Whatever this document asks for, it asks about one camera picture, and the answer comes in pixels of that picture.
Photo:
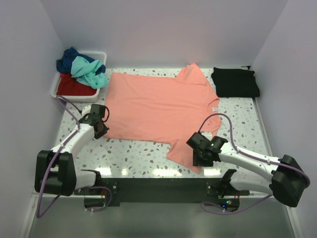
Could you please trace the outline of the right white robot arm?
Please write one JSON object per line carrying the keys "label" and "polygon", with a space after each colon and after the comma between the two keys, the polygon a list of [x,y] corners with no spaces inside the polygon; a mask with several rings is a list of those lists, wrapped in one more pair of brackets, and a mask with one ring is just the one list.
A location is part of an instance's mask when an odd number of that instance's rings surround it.
{"label": "right white robot arm", "polygon": [[233,145],[218,136],[208,139],[195,132],[186,142],[193,150],[193,165],[212,167],[215,162],[235,165],[228,169],[214,189],[221,196],[235,191],[255,191],[273,196],[280,203],[297,207],[310,185],[296,160],[261,155]]}

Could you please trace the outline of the pink t shirt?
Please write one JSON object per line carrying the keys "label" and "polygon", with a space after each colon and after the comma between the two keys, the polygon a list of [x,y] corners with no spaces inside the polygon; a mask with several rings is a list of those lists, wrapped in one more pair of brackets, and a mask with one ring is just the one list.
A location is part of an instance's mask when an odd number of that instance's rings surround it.
{"label": "pink t shirt", "polygon": [[217,134],[218,104],[217,94],[196,64],[174,78],[115,72],[105,100],[110,112],[106,137],[167,143],[168,159],[200,173],[187,141],[198,130]]}

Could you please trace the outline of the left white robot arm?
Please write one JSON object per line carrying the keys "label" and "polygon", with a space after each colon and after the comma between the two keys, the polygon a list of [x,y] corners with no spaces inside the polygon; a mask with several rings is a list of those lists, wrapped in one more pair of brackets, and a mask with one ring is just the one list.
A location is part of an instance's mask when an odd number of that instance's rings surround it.
{"label": "left white robot arm", "polygon": [[40,193],[70,196],[74,191],[85,188],[98,194],[103,188],[101,175],[95,170],[78,169],[75,158],[91,140],[103,137],[108,127],[104,120],[109,118],[106,106],[92,104],[76,123],[75,129],[62,142],[50,150],[37,154],[35,191]]}

